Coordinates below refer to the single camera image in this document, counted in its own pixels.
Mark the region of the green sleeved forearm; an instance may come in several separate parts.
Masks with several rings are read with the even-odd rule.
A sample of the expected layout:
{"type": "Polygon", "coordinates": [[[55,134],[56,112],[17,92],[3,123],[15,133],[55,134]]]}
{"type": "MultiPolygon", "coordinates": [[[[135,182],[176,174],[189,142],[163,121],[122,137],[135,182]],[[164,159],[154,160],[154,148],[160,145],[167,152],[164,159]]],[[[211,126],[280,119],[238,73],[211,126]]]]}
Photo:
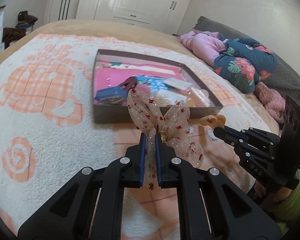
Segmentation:
{"type": "Polygon", "coordinates": [[[280,189],[263,210],[277,222],[283,234],[288,232],[300,217],[300,170],[298,186],[294,190],[285,187],[280,189]]]}

